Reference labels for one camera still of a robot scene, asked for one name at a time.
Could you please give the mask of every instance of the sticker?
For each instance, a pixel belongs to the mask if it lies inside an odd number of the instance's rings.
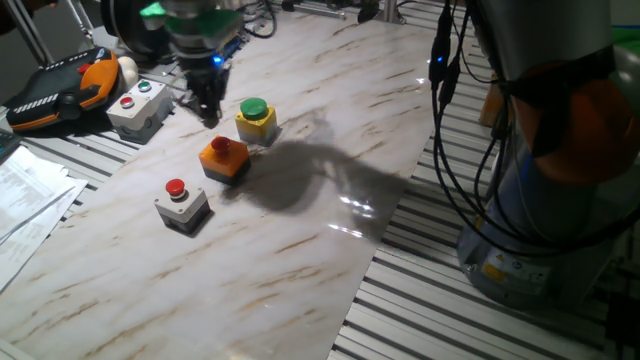
[[[551,267],[530,263],[492,249],[485,260],[482,272],[508,289],[539,294],[549,278]]]

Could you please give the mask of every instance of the wire bundle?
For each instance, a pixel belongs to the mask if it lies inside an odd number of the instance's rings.
[[[404,3],[400,3],[399,6],[402,6],[406,3],[413,3],[413,2],[415,1],[406,1]],[[453,7],[453,11],[455,11],[456,5],[457,5],[457,1]],[[480,180],[482,169],[484,168],[484,165],[487,159],[489,158],[489,155],[491,154],[491,151],[495,147],[496,143],[498,142],[500,143],[499,145],[500,150],[498,153],[498,158],[496,161],[496,169],[495,169],[497,174],[496,181],[498,181],[499,183],[500,181],[499,177],[502,175],[504,155],[506,153],[507,140],[509,139],[509,137],[511,138],[511,147],[513,150],[514,161],[517,166],[518,174],[520,174],[520,168],[517,160],[517,150],[515,145],[515,131],[516,131],[515,124],[509,124],[508,122],[508,113],[509,113],[509,106],[510,106],[508,94],[504,94],[503,107],[500,111],[499,118],[497,119],[496,124],[494,125],[494,129],[492,131],[493,139],[489,144],[482,158],[480,167],[474,179],[475,202],[469,197],[469,195],[466,193],[466,191],[462,188],[460,183],[457,181],[456,176],[453,174],[453,171],[449,166],[449,162],[447,160],[447,156],[444,151],[444,145],[442,142],[442,135],[441,135],[441,124],[442,124],[442,118],[444,116],[444,110],[446,106],[451,102],[453,93],[455,92],[455,87],[458,82],[458,77],[460,75],[461,58],[464,61],[464,54],[462,53],[462,44],[464,41],[464,36],[467,29],[469,17],[470,17],[470,12],[469,12],[469,9],[467,8],[460,32],[458,32],[457,27],[455,28],[455,31],[459,37],[458,47],[453,57],[453,60],[451,61],[450,64],[448,64],[449,51],[450,51],[450,49],[448,48],[450,46],[449,37],[451,34],[452,27],[455,27],[455,23],[453,22],[450,0],[446,1],[443,9],[443,13],[438,21],[438,32],[434,40],[434,46],[432,49],[430,69],[429,69],[430,70],[429,78],[432,82],[431,100],[432,100],[432,108],[433,108],[433,118],[435,123],[435,135],[434,135],[434,145],[433,145],[434,167],[436,170],[436,175],[438,177],[440,186],[442,187],[447,199],[453,206],[456,213],[467,224],[467,226],[469,226],[478,236],[480,236],[484,241],[486,241],[491,246],[499,250],[502,250],[506,253],[510,253],[516,256],[525,256],[525,257],[531,257],[531,258],[559,256],[559,255],[572,253],[587,247],[595,246],[604,242],[607,239],[610,239],[614,236],[619,235],[628,227],[633,225],[633,223],[636,220],[638,220],[638,218],[640,218],[640,207],[636,208],[634,211],[629,213],[628,216],[625,217],[624,219],[620,221],[616,221],[612,224],[609,224],[603,227],[602,229],[593,232],[590,235],[584,236],[579,239],[568,239],[568,241],[553,242],[553,239],[549,238],[544,233],[542,233],[542,231],[540,231],[540,229],[535,225],[535,221],[531,217],[531,214],[529,213],[529,210],[526,206],[522,181],[520,180],[519,176],[516,176],[516,177],[518,178],[519,193],[520,193],[520,196],[522,197],[524,210],[528,217],[529,222],[532,225],[532,228],[536,230],[537,236],[531,237],[530,235],[523,233],[522,231],[520,231],[520,229],[518,229],[515,225],[513,225],[513,223],[509,220],[509,217],[507,216],[507,214],[505,213],[502,207],[499,191],[495,192],[493,200],[495,201],[496,208],[502,220],[507,225],[507,227],[504,227],[503,225],[499,224],[497,221],[492,219],[487,214],[487,211],[482,204],[482,200],[478,191],[478,183]],[[471,76],[476,78],[471,71],[469,71],[469,74],[471,74]],[[504,82],[504,79],[500,78],[500,74],[498,74],[498,76],[499,76],[498,82],[499,83]],[[448,175],[449,179],[451,180],[451,182],[453,183],[456,191],[462,196],[465,203],[469,207],[471,207],[471,209],[473,209],[473,211],[475,212],[478,218],[482,219],[488,225],[497,229],[503,235],[506,235],[508,238],[511,238],[516,242],[534,246],[540,249],[546,249],[546,250],[540,251],[540,252],[520,252],[520,251],[510,249],[508,247],[505,247],[502,244],[499,244],[493,241],[491,238],[489,238],[489,236],[487,236],[484,232],[480,230],[481,226],[476,226],[476,224],[464,214],[460,206],[457,204],[456,200],[451,195],[451,190],[447,187],[443,173],[442,173],[442,169],[440,168],[440,161],[442,162],[442,165],[444,166],[444,170]]]
[[[246,13],[247,8],[251,7],[251,6],[255,6],[255,11],[256,14],[255,15],[249,15]],[[245,24],[247,23],[252,23],[255,21],[258,21],[260,19],[267,19],[267,20],[271,20],[272,22],[272,28],[271,28],[271,32],[269,32],[268,34],[260,34],[258,32],[255,32],[251,29],[249,29],[246,25],[244,27],[244,31],[246,31],[248,34],[255,36],[259,39],[269,39],[271,37],[273,37],[273,35],[275,35],[277,29],[278,29],[278,20],[276,19],[276,14],[275,11],[273,10],[273,5],[271,4],[271,1],[269,0],[262,0],[262,1],[258,1],[258,2],[254,2],[251,4],[247,4],[244,5],[242,7],[240,7],[238,9],[238,11],[242,11],[242,13],[245,15]]]

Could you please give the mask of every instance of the red push button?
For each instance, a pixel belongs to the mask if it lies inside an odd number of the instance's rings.
[[[79,73],[80,75],[84,75],[84,73],[86,73],[86,72],[87,72],[87,70],[89,70],[89,68],[90,68],[90,67],[91,67],[91,64],[89,64],[89,63],[84,64],[84,65],[82,65],[82,66],[80,66],[80,67],[78,68],[78,73]]]
[[[173,179],[167,183],[165,189],[169,193],[169,195],[173,197],[180,196],[184,193],[184,181],[180,179]]]
[[[133,102],[133,98],[131,96],[123,97],[120,100],[120,106],[125,109],[132,108],[135,103]]]
[[[229,147],[231,147],[231,140],[224,136],[218,136],[211,142],[211,147],[216,153],[226,154],[229,152]]]

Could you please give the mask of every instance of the metal grating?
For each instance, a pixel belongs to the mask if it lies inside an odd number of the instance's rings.
[[[435,30],[440,9],[421,3],[401,12],[409,24]],[[467,41],[472,43],[465,54],[472,72],[489,79],[491,68],[476,40]],[[468,191],[490,142],[490,129],[478,123],[486,93],[486,85],[462,74],[443,119],[446,153]],[[455,251],[463,222],[438,184],[432,146],[430,137],[328,358],[635,359],[632,348],[605,339],[609,305],[602,297],[586,299],[573,312],[519,312],[489,300],[469,283]],[[489,183],[489,166],[481,191]],[[621,244],[619,254],[640,260],[640,254],[634,257],[638,240],[630,236]],[[640,286],[630,284],[630,292],[640,292]]]
[[[22,141],[36,156],[64,165],[71,177],[89,182],[60,223],[81,211],[95,191],[140,148],[138,144],[120,140],[115,130],[95,126],[100,123],[100,120],[92,123],[88,119],[65,122],[29,134]],[[0,126],[10,131],[3,116],[0,116]]]

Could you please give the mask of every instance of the marble surface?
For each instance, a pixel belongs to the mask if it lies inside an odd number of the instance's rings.
[[[285,14],[234,60],[216,128],[177,110],[43,244],[0,294],[0,338],[36,359],[326,359],[432,130],[433,35]],[[238,139],[253,96],[281,133],[225,188],[198,153]],[[176,177],[215,212],[194,237],[153,205]]]

